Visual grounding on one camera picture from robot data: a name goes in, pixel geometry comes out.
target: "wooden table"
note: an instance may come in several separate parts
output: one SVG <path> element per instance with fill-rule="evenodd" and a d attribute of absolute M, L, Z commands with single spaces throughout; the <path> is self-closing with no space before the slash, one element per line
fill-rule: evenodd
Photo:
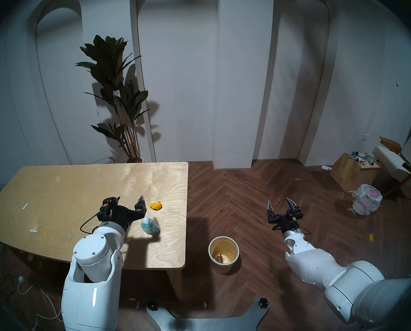
<path fill-rule="evenodd" d="M 148 235 L 140 221 L 133 222 L 121 248 L 123 268 L 167 270 L 181 299 L 187 174 L 187 162 L 23 167 L 0 192 L 0 241 L 70 262 L 74 245 L 85 235 L 80 226 L 104 198 L 120 196 L 120 205 L 134 209 L 143 195 L 160 234 Z M 161 210 L 149 208 L 158 201 Z M 95 217 L 83 229 L 90 232 L 99 223 Z"/>
<path fill-rule="evenodd" d="M 366 162 L 360 165 L 343 153 L 332 166 L 330 175 L 345 192 L 354 192 L 362 184 L 372 185 L 380 170 L 380 166 L 374 161 L 373 165 Z"/>

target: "black knob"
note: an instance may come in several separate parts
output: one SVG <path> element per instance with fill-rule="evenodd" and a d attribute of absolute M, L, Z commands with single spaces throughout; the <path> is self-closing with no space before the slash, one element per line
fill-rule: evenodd
<path fill-rule="evenodd" d="M 156 303 L 155 300 L 151 300 L 147 303 L 147 307 L 151 311 L 158 311 L 158 304 Z"/>
<path fill-rule="evenodd" d="M 259 306 L 261 308 L 267 308 L 268 307 L 268 300 L 267 298 L 260 298 L 259 299 Z"/>

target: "wooden box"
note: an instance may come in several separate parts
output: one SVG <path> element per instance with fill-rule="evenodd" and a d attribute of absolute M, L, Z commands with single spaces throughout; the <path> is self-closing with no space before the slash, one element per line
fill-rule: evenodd
<path fill-rule="evenodd" d="M 379 169 L 380 166 L 377 162 L 374 162 L 373 165 L 368 164 L 368 162 L 360 165 L 348 154 L 343 153 L 332 166 L 330 175 L 345 192 L 353 192 L 362 184 L 372 185 Z"/>

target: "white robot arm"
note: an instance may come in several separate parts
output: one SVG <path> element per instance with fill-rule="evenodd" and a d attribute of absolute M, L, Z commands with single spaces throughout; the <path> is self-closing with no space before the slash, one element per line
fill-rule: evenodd
<path fill-rule="evenodd" d="M 118 319 L 123 257 L 120 249 L 130 224 L 146 213 L 143 196 L 135 210 L 106 198 L 95 216 L 101 224 L 77 242 L 65 279 L 62 316 L 66 331 L 111 331 Z M 92 283 L 85 282 L 85 274 Z"/>
<path fill-rule="evenodd" d="M 277 224 L 284 242 L 290 249 L 285 260 L 304 282 L 316 285 L 333 312 L 345 323 L 358 321 L 373 328 L 384 326 L 388 314 L 411 286 L 411 279 L 384 280 L 371 263 L 356 261 L 346 267 L 337 264 L 331 254 L 314 248 L 305 241 L 297 223 L 303 217 L 300 207 L 287 198 L 290 209 L 275 214 L 270 202 L 267 207 L 269 223 Z"/>

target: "arched wall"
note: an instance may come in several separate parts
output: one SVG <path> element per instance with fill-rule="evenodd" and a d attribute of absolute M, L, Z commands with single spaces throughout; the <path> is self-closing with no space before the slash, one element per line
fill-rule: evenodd
<path fill-rule="evenodd" d="M 22 166 L 70 163 L 46 100 L 35 44 L 35 28 L 50 1 L 20 0 L 0 23 L 0 184 Z M 129 41 L 125 54 L 140 54 L 137 0 L 78 1 L 83 42 L 92 42 L 95 34 L 123 36 Z M 282 0 L 283 6 L 295 1 Z M 208 124 L 216 168 L 251 165 L 261 113 L 271 92 L 271 53 L 277 50 L 271 47 L 273 2 L 217 1 L 215 95 Z M 351 149 L 372 151 L 379 136 L 403 143 L 411 121 L 408 29 L 375 0 L 324 2 L 329 10 L 329 37 L 316 103 L 299 155 L 305 165 L 332 164 Z M 124 75 L 136 74 L 144 90 L 142 70 L 138 59 Z M 91 81 L 86 72 L 80 72 L 84 80 Z M 111 118 L 106 106 L 97 104 L 99 118 L 93 122 L 89 118 L 92 124 Z M 154 161 L 147 113 L 141 125 L 141 156 Z M 154 129 L 162 138 L 166 134 Z M 368 141 L 361 141 L 363 134 L 369 134 Z M 104 140 L 93 148 L 100 160 L 112 154 Z"/>
<path fill-rule="evenodd" d="M 99 119 L 90 91 L 92 77 L 75 64 L 86 58 L 82 11 L 78 0 L 51 0 L 43 9 L 35 30 L 38 67 L 48 106 L 71 164 L 100 160 L 105 136 L 91 124 Z"/>
<path fill-rule="evenodd" d="M 275 0 L 254 159 L 299 156 L 319 91 L 328 31 L 323 0 Z"/>
<path fill-rule="evenodd" d="M 217 0 L 138 0 L 157 161 L 212 160 Z"/>

